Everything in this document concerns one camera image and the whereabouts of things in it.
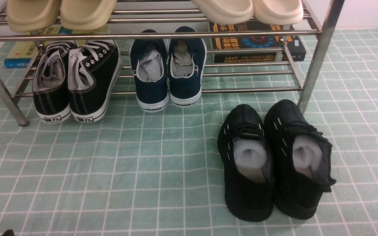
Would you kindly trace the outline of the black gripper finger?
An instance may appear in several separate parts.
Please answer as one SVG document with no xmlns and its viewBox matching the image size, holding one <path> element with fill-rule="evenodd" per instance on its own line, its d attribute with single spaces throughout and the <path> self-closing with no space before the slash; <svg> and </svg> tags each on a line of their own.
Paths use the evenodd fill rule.
<svg viewBox="0 0 378 236">
<path fill-rule="evenodd" d="M 8 229 L 1 236 L 15 236 L 15 232 L 12 229 Z"/>
</svg>

